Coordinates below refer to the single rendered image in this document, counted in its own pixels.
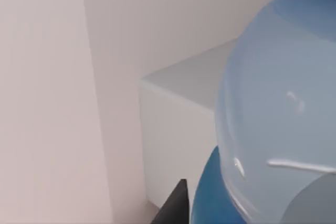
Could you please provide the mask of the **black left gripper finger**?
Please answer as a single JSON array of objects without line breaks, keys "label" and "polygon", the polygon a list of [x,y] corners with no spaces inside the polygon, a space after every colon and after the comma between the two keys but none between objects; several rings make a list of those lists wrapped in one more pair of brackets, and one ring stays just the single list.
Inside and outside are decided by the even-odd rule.
[{"label": "black left gripper finger", "polygon": [[151,224],[189,224],[189,221],[190,202],[187,180],[181,179],[159,209]]}]

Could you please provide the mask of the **light blue plastic bottle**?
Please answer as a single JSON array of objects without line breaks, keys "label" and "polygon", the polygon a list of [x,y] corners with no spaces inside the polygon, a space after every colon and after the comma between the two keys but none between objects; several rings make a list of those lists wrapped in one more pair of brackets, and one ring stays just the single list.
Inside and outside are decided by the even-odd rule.
[{"label": "light blue plastic bottle", "polygon": [[219,85],[190,224],[336,224],[336,0],[272,0]]}]

